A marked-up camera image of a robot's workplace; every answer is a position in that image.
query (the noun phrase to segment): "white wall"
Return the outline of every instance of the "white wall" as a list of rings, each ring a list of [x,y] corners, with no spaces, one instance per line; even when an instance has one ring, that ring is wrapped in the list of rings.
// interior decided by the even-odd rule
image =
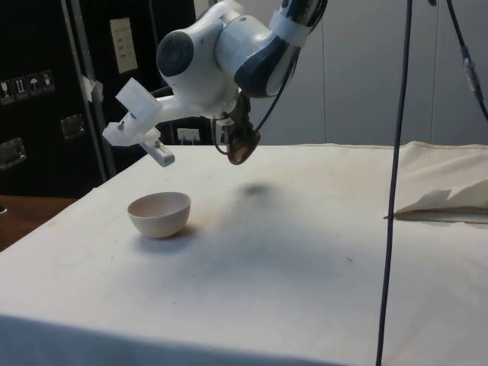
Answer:
[[[279,3],[239,2],[266,24]],[[463,0],[454,6],[488,94],[488,2]],[[263,130],[264,142],[391,144],[405,10],[405,0],[329,1],[323,32],[316,30],[303,51],[295,79]],[[411,45],[404,140],[488,143],[488,123],[467,87],[444,1],[436,8],[427,0],[414,2]],[[253,102],[253,121],[268,103]]]

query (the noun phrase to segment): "bowl rim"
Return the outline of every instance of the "bowl rim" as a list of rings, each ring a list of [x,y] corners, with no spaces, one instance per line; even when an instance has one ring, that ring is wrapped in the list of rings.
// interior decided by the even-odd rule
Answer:
[[[136,202],[139,202],[139,201],[141,201],[143,199],[146,199],[146,198],[149,198],[149,197],[160,196],[160,195],[163,195],[163,194],[177,194],[177,195],[183,196],[183,197],[185,197],[185,198],[188,199],[188,204],[186,204],[185,207],[182,208],[181,210],[178,210],[178,211],[176,211],[174,213],[170,213],[170,214],[166,214],[166,215],[160,215],[160,216],[141,217],[141,216],[134,215],[134,214],[132,214],[130,212],[130,208]],[[134,202],[132,202],[131,204],[129,204],[129,206],[127,206],[127,213],[128,213],[128,215],[130,217],[132,217],[134,219],[138,219],[138,220],[154,220],[154,219],[163,219],[163,218],[173,217],[174,215],[181,214],[182,212],[184,212],[186,210],[190,210],[190,209],[191,209],[191,198],[187,194],[181,193],[181,192],[158,192],[158,193],[148,194],[147,196],[143,196],[143,197],[137,198]]]

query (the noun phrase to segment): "wire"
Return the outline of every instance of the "wire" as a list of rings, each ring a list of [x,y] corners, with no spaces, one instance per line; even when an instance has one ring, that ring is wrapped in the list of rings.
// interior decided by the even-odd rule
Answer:
[[[449,14],[451,15],[452,22],[454,23],[454,29],[456,30],[457,39],[459,40],[459,44],[461,47],[466,47],[464,43],[463,34],[461,33],[461,28],[459,27],[458,17],[456,16],[456,12],[454,11],[454,6],[452,5],[451,0],[447,0]]]
[[[481,101],[480,102],[481,111],[483,112],[483,116],[485,116],[486,120],[488,121],[488,111],[486,110],[485,104]]]
[[[286,88],[288,82],[290,81],[290,76],[293,73],[295,67],[297,66],[299,57],[300,57],[300,49],[297,49],[290,61],[290,65],[288,66],[287,72],[284,75],[283,84],[281,84],[279,92],[276,94],[276,97],[274,97],[273,103],[271,103],[271,107],[268,109],[268,112],[266,112],[265,116],[261,120],[261,123],[256,128],[256,132],[259,132],[263,128],[263,126],[268,121],[268,118],[275,110],[276,104],[278,104],[278,102],[280,101],[281,95],[283,94],[284,89]]]
[[[327,8],[327,3],[328,3],[328,0],[320,0],[319,3],[317,4],[317,7],[316,7],[315,11],[313,12],[312,17],[310,19],[310,23],[308,24],[308,26],[312,28],[311,31],[313,31],[316,28],[316,26],[320,23],[320,21],[322,20],[323,15],[324,15],[326,8]],[[274,97],[273,103],[271,103],[271,106],[268,109],[268,112],[266,112],[265,116],[262,118],[258,127],[255,129],[256,132],[259,132],[263,128],[263,126],[266,124],[269,117],[271,116],[271,114],[275,110],[276,105],[278,104],[281,96],[283,95],[284,89],[286,88],[288,82],[290,81],[290,77],[293,75],[295,69],[297,68],[299,58],[300,58],[300,48],[297,48],[294,51],[294,55],[291,57],[290,65],[288,66],[288,69],[287,69],[287,71],[284,75],[284,78],[283,78],[283,84],[281,85],[280,90],[276,94],[276,97]]]
[[[217,149],[217,151],[219,153],[221,153],[222,155],[225,155],[225,156],[228,156],[229,153],[223,151],[219,144],[217,143],[217,121],[216,120],[211,120],[210,121],[210,127],[212,129],[212,140],[213,140],[213,145],[215,146],[215,148]]]
[[[412,7],[413,0],[406,1],[406,29],[403,45],[403,71],[402,85],[400,92],[400,104],[396,119],[395,144],[393,148],[393,168],[391,174],[390,202],[388,204],[388,231],[387,231],[387,253],[384,266],[383,295],[381,298],[380,326],[378,333],[378,345],[376,354],[376,366],[381,366],[383,361],[384,327],[387,318],[388,290],[390,286],[391,255],[393,251],[393,222],[395,214],[395,198],[397,195],[398,165],[400,160],[400,144],[402,139],[403,111],[405,109],[406,86],[409,75],[410,59],[410,35],[412,33]]]
[[[474,63],[471,60],[470,51],[464,42],[463,34],[461,32],[461,27],[459,27],[458,17],[456,16],[456,11],[452,5],[452,0],[446,0],[448,3],[449,14],[451,15],[452,24],[456,30],[457,40],[461,46],[461,55],[464,60],[464,68],[466,69],[467,78],[470,82],[471,90],[473,91],[478,103],[480,104],[481,112],[488,122],[488,111],[486,110],[486,105],[484,103],[483,91],[481,90],[480,80],[478,78],[476,69],[474,68]]]

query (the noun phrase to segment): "metal latch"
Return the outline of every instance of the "metal latch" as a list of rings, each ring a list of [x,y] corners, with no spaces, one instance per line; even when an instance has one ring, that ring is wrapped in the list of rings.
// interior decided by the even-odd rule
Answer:
[[[25,159],[27,159],[27,155],[22,139],[13,139],[0,145],[0,171],[20,164]]]

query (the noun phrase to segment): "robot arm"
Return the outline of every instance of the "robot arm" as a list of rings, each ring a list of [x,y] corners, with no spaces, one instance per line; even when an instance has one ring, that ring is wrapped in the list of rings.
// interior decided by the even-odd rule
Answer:
[[[327,0],[283,0],[266,27],[237,2],[219,2],[159,45],[157,66],[174,95],[156,99],[131,80],[117,96],[129,113],[120,123],[109,124],[104,137],[114,146],[139,143],[167,166],[174,157],[159,142],[154,126],[207,117],[226,126],[229,159],[241,164],[260,141],[246,115],[249,110],[236,113],[245,109],[241,94],[267,98],[282,90],[326,4]]]

